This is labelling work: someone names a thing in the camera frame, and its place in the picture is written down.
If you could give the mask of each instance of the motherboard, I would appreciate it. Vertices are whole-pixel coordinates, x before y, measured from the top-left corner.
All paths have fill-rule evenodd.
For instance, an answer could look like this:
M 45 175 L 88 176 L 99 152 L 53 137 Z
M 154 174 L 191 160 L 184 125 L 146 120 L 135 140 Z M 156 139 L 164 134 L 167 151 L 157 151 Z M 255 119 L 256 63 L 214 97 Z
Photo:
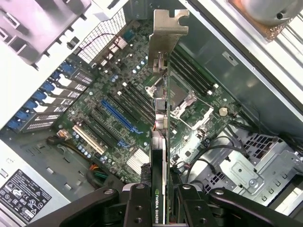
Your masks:
M 147 68 L 152 28 L 152 21 L 132 23 L 121 34 L 127 45 L 94 70 L 75 56 L 67 59 L 90 70 L 95 81 L 55 125 L 83 154 L 126 183 L 139 182 L 141 166 L 149 162 L 154 99 L 163 94 L 162 78 Z M 201 146 L 209 146 L 240 106 L 178 45 L 170 55 L 170 76 L 173 165 L 190 162 Z

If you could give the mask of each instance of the white pci slot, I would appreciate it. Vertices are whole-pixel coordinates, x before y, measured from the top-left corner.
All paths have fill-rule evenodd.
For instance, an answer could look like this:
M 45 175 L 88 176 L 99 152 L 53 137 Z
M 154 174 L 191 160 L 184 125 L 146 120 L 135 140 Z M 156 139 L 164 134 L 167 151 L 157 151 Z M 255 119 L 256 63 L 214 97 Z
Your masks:
M 84 130 L 82 130 L 78 125 L 72 128 L 76 133 L 78 133 L 91 147 L 93 147 L 99 154 L 103 154 L 104 149 L 96 143 L 90 135 L 88 135 Z

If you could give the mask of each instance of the label sticker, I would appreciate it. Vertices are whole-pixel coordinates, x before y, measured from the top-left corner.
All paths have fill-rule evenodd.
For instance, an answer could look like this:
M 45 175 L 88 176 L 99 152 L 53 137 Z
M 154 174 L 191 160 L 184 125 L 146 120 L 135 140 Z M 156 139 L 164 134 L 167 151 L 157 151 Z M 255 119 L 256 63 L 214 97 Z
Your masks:
M 0 188 L 0 200 L 30 222 L 52 197 L 20 169 Z
M 237 61 L 236 61 L 232 56 L 230 56 L 230 54 L 227 53 L 226 51 L 225 51 L 222 55 L 223 55 L 224 58 L 226 58 L 233 66 L 238 65 Z

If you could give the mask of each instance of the green circuit board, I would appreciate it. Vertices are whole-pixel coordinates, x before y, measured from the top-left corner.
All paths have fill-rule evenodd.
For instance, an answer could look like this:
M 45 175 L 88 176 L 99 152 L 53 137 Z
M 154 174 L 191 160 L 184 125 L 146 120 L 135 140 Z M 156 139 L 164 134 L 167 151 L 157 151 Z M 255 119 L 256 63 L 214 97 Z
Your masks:
M 161 94 L 161 81 L 147 68 L 148 37 L 152 33 L 152 21 L 135 22 L 128 31 L 128 45 L 115 53 L 102 69 L 94 69 L 95 82 L 75 101 L 56 122 L 56 130 L 62 127 L 70 134 L 78 124 L 104 154 L 102 156 L 81 137 L 72 138 L 75 146 L 81 145 L 91 155 L 106 156 L 104 165 L 123 181 L 140 181 L 138 171 L 128 162 L 137 151 L 149 156 L 149 130 L 153 127 L 155 113 L 153 99 Z M 171 164 L 191 161 L 203 140 L 217 136 L 233 115 L 240 110 L 237 102 L 180 46 L 171 55 L 172 111 L 178 108 L 188 95 L 196 100 L 180 116 L 171 117 Z M 87 64 L 81 67 L 89 69 Z M 157 88 L 152 94 L 150 88 Z M 220 108 L 228 111 L 219 114 Z M 208 119 L 205 118 L 212 108 Z M 196 130 L 197 122 L 205 120 Z

